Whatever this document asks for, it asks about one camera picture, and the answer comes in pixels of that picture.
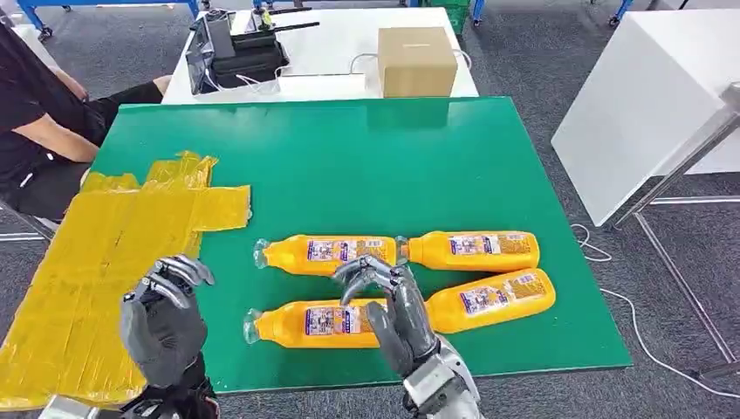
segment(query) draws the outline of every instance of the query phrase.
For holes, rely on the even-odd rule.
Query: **orange bottle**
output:
[[[275,311],[250,310],[244,320],[247,343],[272,340],[284,347],[378,347],[365,306],[384,299],[354,299],[342,307],[336,299],[295,301]]]
[[[427,311],[434,330],[457,333],[541,313],[554,303],[547,274],[524,269],[439,291],[427,301]]]
[[[537,239],[522,231],[432,231],[397,240],[409,261],[431,269],[507,272],[539,262]]]
[[[284,347],[377,347],[365,305],[383,299],[296,301],[272,312],[250,310],[244,321],[248,343],[273,340]],[[435,293],[426,303],[439,333],[457,333],[541,313],[555,303],[555,289],[540,269],[524,269]]]
[[[259,239],[254,258],[259,268],[275,266],[298,275],[331,277],[340,265],[365,254],[396,264],[396,252],[391,237],[298,234],[276,243]]]

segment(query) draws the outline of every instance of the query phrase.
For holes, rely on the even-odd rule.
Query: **gray carpet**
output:
[[[637,2],[635,8],[644,8],[646,3]],[[214,1],[214,5],[245,7],[236,0]],[[613,0],[597,5],[579,0],[491,1],[482,25],[475,29],[468,26],[462,35],[463,49],[474,61],[473,78],[478,90],[482,95],[514,98],[565,213],[574,223],[588,225],[589,219],[549,140],[608,41],[612,32],[605,23],[617,5]],[[47,48],[93,96],[171,72],[190,19],[184,5],[176,5],[173,10],[75,8],[72,13],[44,8],[39,14],[55,30]],[[740,195],[739,189],[740,175],[702,175],[686,178],[673,192]],[[647,219],[675,255],[686,278],[695,284],[696,292],[728,342],[740,351],[740,285],[735,280],[740,249],[737,207],[652,208]],[[18,229],[2,212],[0,228]],[[592,264],[597,281],[634,301],[644,339],[657,357],[684,371],[721,361],[636,222],[630,221],[623,230],[594,231],[592,241],[613,255],[612,262]],[[43,251],[44,246],[38,243],[0,244],[0,336],[5,334]],[[480,380],[485,415],[740,417],[739,401],[710,395],[652,363],[637,345],[627,304],[612,297],[607,297],[606,302],[630,349],[634,367]],[[718,389],[740,392],[736,377],[712,384]],[[224,417],[229,418],[408,417],[400,408],[400,398],[401,389],[393,386],[232,395],[224,396],[222,403]]]

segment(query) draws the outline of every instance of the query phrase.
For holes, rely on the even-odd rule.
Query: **yellow packing tape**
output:
[[[201,231],[244,227],[250,187],[209,188],[213,157],[156,161],[131,174],[91,173],[38,267],[0,348],[0,409],[59,394],[127,402],[144,386],[119,338],[121,297],[160,257],[197,257]]]

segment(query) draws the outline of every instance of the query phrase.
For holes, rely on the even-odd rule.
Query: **robotic hand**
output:
[[[403,378],[406,409],[434,419],[483,419],[473,377],[452,345],[432,331],[411,270],[362,256],[340,266],[333,278],[345,288],[342,305],[371,284],[386,294],[387,311],[371,302],[367,319],[383,356]]]
[[[208,267],[179,255],[157,260],[124,296],[120,337],[147,387],[121,409],[123,417],[218,417],[201,354],[207,329],[193,293],[203,283],[214,284]]]

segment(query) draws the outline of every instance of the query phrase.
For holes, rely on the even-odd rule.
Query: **green table surface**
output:
[[[557,301],[529,318],[449,335],[473,375],[631,364],[509,98],[123,107],[93,170],[130,172],[141,182],[152,161],[182,150],[219,159],[212,186],[252,187],[249,225],[202,240],[201,259],[217,282],[197,296],[209,328],[207,370],[218,392],[398,381],[374,349],[245,343],[250,308],[339,296],[327,278],[256,268],[252,246],[259,238],[298,233],[530,231]],[[425,298],[489,276],[411,267]]]

